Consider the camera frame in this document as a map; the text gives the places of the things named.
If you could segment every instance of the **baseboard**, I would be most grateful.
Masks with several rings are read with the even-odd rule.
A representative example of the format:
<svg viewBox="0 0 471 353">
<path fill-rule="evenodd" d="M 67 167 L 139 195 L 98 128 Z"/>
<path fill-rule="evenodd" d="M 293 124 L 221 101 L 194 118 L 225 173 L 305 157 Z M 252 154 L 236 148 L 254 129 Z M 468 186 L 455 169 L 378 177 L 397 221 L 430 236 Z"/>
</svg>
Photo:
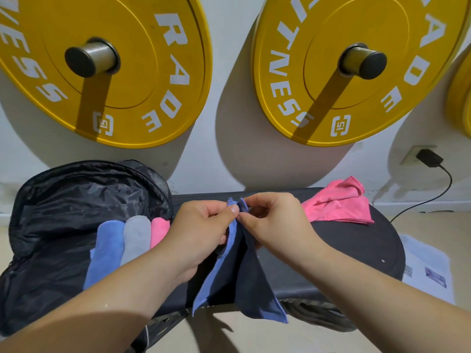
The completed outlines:
<svg viewBox="0 0 471 353">
<path fill-rule="evenodd" d="M 8 227 L 10 224 L 10 213 L 0 213 L 0 227 Z"/>
<path fill-rule="evenodd" d="M 373 207 L 378 209 L 385 216 L 392 216 L 419 203 L 420 202 L 375 202 Z M 434 201 L 412 208 L 408 213 L 431 213 L 441 211 L 471 212 L 471 201 Z"/>
</svg>

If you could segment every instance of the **white wall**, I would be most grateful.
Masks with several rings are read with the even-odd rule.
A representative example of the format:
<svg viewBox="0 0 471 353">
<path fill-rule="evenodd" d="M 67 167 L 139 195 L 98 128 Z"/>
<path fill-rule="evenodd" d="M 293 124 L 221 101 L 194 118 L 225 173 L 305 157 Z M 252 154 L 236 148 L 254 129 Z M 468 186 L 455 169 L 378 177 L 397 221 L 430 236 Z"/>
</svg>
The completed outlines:
<svg viewBox="0 0 471 353">
<path fill-rule="evenodd" d="M 250 30 L 264 0 L 201 1 L 213 42 L 211 91 L 193 128 L 166 145 L 125 150 L 81 138 L 35 108 L 0 73 L 0 212 L 9 211 L 22 183 L 50 167 L 130 158 L 156 169 L 179 194 L 324 186 L 354 175 L 376 204 L 403 205 L 430 199 L 447 184 L 440 169 L 399 166 L 414 144 L 437 145 L 455 178 L 434 209 L 471 200 L 471 139 L 451 129 L 443 115 L 458 63 L 408 117 L 381 133 L 343 147 L 303 146 L 271 126 L 250 79 Z"/>
</svg>

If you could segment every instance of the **person's left arm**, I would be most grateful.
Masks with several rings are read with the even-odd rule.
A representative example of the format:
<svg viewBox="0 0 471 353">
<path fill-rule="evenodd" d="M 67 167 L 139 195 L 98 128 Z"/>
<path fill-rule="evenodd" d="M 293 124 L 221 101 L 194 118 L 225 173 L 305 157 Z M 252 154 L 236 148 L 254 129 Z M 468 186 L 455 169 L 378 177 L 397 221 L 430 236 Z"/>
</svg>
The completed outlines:
<svg viewBox="0 0 471 353">
<path fill-rule="evenodd" d="M 219 201 L 183 204 L 159 245 L 0 342 L 0 352 L 124 352 L 168 295 L 224 243 L 238 213 Z"/>
</svg>

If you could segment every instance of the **microfiber cloth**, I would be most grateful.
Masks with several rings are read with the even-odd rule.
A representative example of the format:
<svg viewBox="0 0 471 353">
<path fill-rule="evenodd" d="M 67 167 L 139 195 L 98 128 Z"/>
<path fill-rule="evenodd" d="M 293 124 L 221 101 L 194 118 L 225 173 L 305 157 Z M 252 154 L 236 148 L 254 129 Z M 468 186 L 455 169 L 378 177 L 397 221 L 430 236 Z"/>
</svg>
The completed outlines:
<svg viewBox="0 0 471 353">
<path fill-rule="evenodd" d="M 170 222 L 163 218 L 155 218 L 152 220 L 151 228 L 150 248 L 152 249 L 167 235 L 170 230 Z"/>
<path fill-rule="evenodd" d="M 232 198 L 228 206 L 237 204 L 241 212 L 248 212 L 244 200 L 235 202 Z M 239 267 L 237 258 L 241 255 Z M 247 317 L 288 323 L 286 313 L 273 293 L 263 272 L 255 250 L 255 239 L 234 220 L 229 225 L 227 245 L 218 255 L 212 271 L 208 274 L 193 302 L 193 315 L 208 298 L 218 293 L 235 277 L 235 304 Z"/>
<path fill-rule="evenodd" d="M 337 221 L 373 224 L 365 189 L 355 178 L 331 182 L 302 204 L 310 222 Z"/>
<path fill-rule="evenodd" d="M 123 234 L 124 222 L 119 220 L 110 220 L 98 227 L 97 243 L 91 252 L 84 290 L 119 268 L 124 253 Z"/>
<path fill-rule="evenodd" d="M 150 220 L 146 216 L 137 215 L 126 221 L 121 266 L 149 251 L 150 235 Z"/>
</svg>

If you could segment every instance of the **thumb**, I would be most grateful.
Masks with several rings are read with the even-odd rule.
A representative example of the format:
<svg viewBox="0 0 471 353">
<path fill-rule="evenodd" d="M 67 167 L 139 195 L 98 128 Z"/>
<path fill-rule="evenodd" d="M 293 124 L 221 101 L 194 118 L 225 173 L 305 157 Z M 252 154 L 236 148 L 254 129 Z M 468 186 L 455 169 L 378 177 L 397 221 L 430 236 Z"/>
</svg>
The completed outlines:
<svg viewBox="0 0 471 353">
<path fill-rule="evenodd" d="M 245 229 L 247 229 L 252 235 L 257 234 L 257 225 L 261 219 L 253 216 L 250 213 L 239 213 L 237 220 L 244 225 Z"/>
<path fill-rule="evenodd" d="M 233 222 L 233 220 L 237 217 L 238 214 L 239 207 L 234 204 L 224 209 L 218 215 L 214 216 L 212 220 L 216 222 L 216 225 L 226 230 L 229 224 Z"/>
</svg>

